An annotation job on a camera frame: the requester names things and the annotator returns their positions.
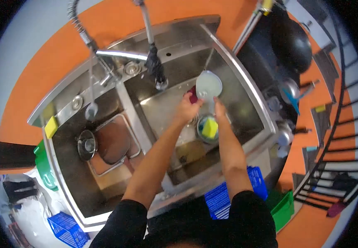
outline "black shirt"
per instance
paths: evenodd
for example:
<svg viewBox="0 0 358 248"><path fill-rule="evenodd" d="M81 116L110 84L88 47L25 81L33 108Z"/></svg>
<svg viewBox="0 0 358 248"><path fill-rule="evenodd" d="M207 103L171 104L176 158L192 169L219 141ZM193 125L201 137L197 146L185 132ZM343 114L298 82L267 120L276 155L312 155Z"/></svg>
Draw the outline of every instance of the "black shirt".
<svg viewBox="0 0 358 248"><path fill-rule="evenodd" d="M178 208L150 219L149 234L143 239L147 223L147 210L142 204L122 200L91 247L166 247L179 242L202 247L278 247L273 217L252 191L233 197L228 219L212 220L209 215L190 218L186 210Z"/></svg>

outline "blue plastic crate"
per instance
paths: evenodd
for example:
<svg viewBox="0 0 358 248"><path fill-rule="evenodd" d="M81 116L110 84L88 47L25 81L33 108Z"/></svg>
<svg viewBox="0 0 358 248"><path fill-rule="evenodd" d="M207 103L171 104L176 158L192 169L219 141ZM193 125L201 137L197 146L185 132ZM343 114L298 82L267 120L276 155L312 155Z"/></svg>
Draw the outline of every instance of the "blue plastic crate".
<svg viewBox="0 0 358 248"><path fill-rule="evenodd" d="M73 248L81 248L90 239L74 218L63 212L48 218L53 234L60 241Z"/></svg>
<svg viewBox="0 0 358 248"><path fill-rule="evenodd" d="M251 185L255 194L257 194L263 200L266 200L268 192L263 180L261 169L258 166L248 166L246 170L248 172L249 180L251 181ZM231 204L226 182L206 193L204 198L212 219L229 218Z"/></svg>
<svg viewBox="0 0 358 248"><path fill-rule="evenodd" d="M229 218L230 199L226 182L204 195L212 219Z"/></svg>
<svg viewBox="0 0 358 248"><path fill-rule="evenodd" d="M258 166L247 166L246 170L248 171L248 177L251 181L251 185L255 194L262 198L263 201L266 201L268 192L266 184L263 180L261 169Z"/></svg>

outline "green plastic crate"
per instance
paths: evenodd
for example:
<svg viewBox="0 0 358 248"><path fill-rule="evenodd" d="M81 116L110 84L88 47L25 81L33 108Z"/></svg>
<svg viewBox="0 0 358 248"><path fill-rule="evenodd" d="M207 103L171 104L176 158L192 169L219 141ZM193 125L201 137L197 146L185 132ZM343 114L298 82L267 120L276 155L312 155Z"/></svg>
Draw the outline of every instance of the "green plastic crate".
<svg viewBox="0 0 358 248"><path fill-rule="evenodd" d="M295 213L292 191L288 191L286 194L282 194L278 191L270 191L266 204L269 209L275 206L270 213L276 224L276 231L283 228Z"/></svg>
<svg viewBox="0 0 358 248"><path fill-rule="evenodd" d="M36 167L38 173L40 173L42 182L48 189L52 191L58 191L55 177L53 176L51 167L49 166L44 140L42 140L38 146L36 146L33 152L36 155Z"/></svg>

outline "hand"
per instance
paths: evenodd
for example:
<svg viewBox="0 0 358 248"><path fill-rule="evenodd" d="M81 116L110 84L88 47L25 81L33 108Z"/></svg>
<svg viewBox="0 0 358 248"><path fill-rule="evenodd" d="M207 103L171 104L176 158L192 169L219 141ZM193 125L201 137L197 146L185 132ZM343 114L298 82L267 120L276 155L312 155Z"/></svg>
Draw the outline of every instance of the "hand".
<svg viewBox="0 0 358 248"><path fill-rule="evenodd" d="M214 97L214 102L216 120L221 119L222 117L226 118L226 107L223 103L217 97Z"/></svg>
<svg viewBox="0 0 358 248"><path fill-rule="evenodd" d="M178 122L182 125L188 123L194 116L198 113L200 107L204 103L203 99L198 99L196 103L191 104L190 96L193 94L187 92L183 95L182 101L176 107L176 113L174 117L174 122Z"/></svg>

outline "pre-rinse sprayer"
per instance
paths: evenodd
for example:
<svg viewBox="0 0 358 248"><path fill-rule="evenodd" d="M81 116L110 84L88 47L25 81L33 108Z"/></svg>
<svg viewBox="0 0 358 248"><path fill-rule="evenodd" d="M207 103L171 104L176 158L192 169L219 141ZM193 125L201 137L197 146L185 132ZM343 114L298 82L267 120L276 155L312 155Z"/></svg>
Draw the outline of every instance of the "pre-rinse sprayer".
<svg viewBox="0 0 358 248"><path fill-rule="evenodd" d="M157 56L157 47L154 43L154 36L151 30L150 18L147 12L146 5L144 0L133 0L133 3L136 6L139 6L142 9L142 15L144 24L146 27L147 39L150 44L148 54L139 54L136 52L126 52L126 51L115 51L115 50L101 50L97 46L95 40L88 34L86 29L82 26L81 21L77 16L77 4L79 0L72 0L68 4L67 14L72 24L77 29L80 37L84 43L94 52L97 56L98 62L104 68L106 75L100 81L100 85L106 86L107 82L113 78L115 81L121 79L121 75L117 71L117 65L113 61L112 57L126 57L133 60L145 60L145 66L147 72L155 78L156 89L165 90L168 87L168 79L164 74L164 67L162 66L161 59Z"/></svg>

